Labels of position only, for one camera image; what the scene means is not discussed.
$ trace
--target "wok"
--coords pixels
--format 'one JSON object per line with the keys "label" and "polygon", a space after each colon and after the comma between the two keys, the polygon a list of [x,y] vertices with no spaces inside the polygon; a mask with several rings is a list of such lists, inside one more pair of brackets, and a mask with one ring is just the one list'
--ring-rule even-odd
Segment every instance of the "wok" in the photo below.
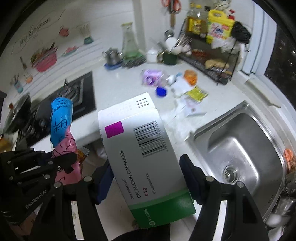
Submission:
{"label": "wok", "polygon": [[17,106],[10,110],[4,124],[3,133],[12,134],[25,127],[30,117],[31,98],[27,93],[22,96]]}

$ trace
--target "stainless steel sink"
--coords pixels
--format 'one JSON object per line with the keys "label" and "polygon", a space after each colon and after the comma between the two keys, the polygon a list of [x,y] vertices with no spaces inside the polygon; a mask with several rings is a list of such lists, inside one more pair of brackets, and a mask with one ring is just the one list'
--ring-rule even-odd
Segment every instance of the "stainless steel sink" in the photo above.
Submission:
{"label": "stainless steel sink", "polygon": [[242,181],[267,218],[284,186],[284,159],[272,134],[246,102],[191,134],[203,167],[219,182]]}

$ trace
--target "metal teapot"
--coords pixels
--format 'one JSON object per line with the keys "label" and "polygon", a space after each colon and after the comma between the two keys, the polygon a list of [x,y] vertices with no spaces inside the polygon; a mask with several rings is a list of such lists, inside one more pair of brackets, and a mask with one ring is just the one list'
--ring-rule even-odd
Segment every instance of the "metal teapot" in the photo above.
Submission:
{"label": "metal teapot", "polygon": [[102,55],[106,59],[107,64],[110,66],[119,64],[123,60],[123,52],[112,47],[110,47],[106,52],[103,52]]}

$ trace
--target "blue bottle cap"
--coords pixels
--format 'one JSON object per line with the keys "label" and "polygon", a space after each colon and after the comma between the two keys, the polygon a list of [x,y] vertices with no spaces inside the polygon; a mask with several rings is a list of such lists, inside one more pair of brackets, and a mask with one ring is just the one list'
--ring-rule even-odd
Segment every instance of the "blue bottle cap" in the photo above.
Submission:
{"label": "blue bottle cap", "polygon": [[159,97],[165,97],[167,95],[167,90],[165,88],[157,87],[155,92]]}

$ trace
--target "gas stove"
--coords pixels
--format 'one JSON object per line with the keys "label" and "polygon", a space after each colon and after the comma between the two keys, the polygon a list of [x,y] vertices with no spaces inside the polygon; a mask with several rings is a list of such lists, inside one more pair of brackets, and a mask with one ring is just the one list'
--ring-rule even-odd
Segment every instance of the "gas stove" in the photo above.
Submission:
{"label": "gas stove", "polygon": [[50,134],[52,107],[57,97],[66,97],[73,102],[73,117],[76,120],[96,109],[93,77],[89,72],[64,86],[42,100],[31,109],[27,125],[18,132],[16,149],[28,148]]}

